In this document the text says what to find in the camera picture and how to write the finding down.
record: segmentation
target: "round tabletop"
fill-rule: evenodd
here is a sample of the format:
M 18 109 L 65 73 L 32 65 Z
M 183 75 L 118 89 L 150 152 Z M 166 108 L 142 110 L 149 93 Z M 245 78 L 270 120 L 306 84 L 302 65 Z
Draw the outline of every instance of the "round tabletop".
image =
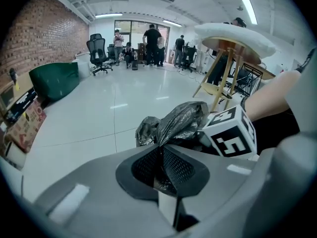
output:
M 234 57 L 241 56 L 243 58 L 243 61 L 246 61 L 250 64 L 261 64 L 261 59 L 259 55 L 252 50 L 247 45 L 228 39 L 225 37 L 208 37 L 202 41 L 203 45 L 205 45 L 207 48 L 210 48 L 212 50 L 218 51 L 219 49 L 224 50 L 223 54 L 228 55 L 229 48 L 232 48 L 235 50 Z

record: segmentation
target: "white tiled floor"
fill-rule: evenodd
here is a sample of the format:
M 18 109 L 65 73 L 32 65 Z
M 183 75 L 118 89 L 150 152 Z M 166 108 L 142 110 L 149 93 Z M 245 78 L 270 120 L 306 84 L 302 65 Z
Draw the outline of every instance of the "white tiled floor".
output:
M 33 202 L 83 163 L 135 147 L 135 130 L 147 116 L 163 118 L 186 101 L 205 101 L 210 107 L 213 96 L 204 90 L 192 98 L 202 79 L 170 64 L 164 69 L 140 65 L 138 71 L 114 66 L 109 74 L 85 79 L 45 109 L 47 118 L 22 170 L 24 196 Z

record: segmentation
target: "yellow label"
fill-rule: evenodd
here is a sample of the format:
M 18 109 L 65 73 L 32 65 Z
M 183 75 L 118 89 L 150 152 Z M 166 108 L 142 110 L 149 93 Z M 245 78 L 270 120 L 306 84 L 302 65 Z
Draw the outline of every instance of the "yellow label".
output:
M 20 86 L 19 86 L 19 83 L 18 83 L 18 82 L 16 82 L 16 84 L 15 84 L 15 89 L 16 89 L 17 91 L 20 90 Z

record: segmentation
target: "green container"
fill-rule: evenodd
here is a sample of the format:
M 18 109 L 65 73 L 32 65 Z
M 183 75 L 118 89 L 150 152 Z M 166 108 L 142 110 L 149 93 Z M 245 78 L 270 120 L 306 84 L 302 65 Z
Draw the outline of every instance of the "green container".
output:
M 50 101 L 58 101 L 79 84 L 76 62 L 54 62 L 29 72 L 36 92 Z

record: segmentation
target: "wooden stool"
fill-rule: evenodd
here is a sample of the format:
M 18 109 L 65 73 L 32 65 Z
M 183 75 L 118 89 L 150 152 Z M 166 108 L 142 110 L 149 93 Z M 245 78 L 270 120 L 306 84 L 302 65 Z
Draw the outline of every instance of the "wooden stool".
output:
M 235 40 L 231 40 L 231 39 L 227 39 L 223 37 L 209 37 L 204 39 L 202 43 L 203 45 L 205 45 L 206 47 L 212 50 L 217 50 L 218 53 L 217 53 L 217 57 L 215 61 L 211 65 L 211 68 L 205 75 L 201 84 L 199 85 L 196 92 L 194 93 L 193 97 L 195 97 L 195 95 L 198 93 L 200 88 L 203 88 L 209 94 L 215 95 L 215 99 L 211 107 L 211 112 L 215 110 L 219 98 L 227 100 L 225 104 L 225 108 L 224 108 L 226 109 L 229 104 L 229 100 L 232 99 L 232 93 L 234 91 L 234 86 L 236 84 L 239 68 L 242 62 L 247 61 L 252 64 L 260 64 L 261 60 L 259 58 L 259 55 L 255 51 L 253 51 L 250 47 L 246 46 L 243 43 L 237 42 Z M 215 68 L 216 64 L 218 63 L 222 55 L 228 55 L 228 60 L 227 60 L 227 65 L 226 65 L 220 86 L 206 83 L 206 80 L 212 73 L 213 69 Z M 230 87 L 230 92 L 227 92 L 223 88 L 225 86 L 233 58 L 236 59 L 236 69 L 234 72 L 232 85 Z

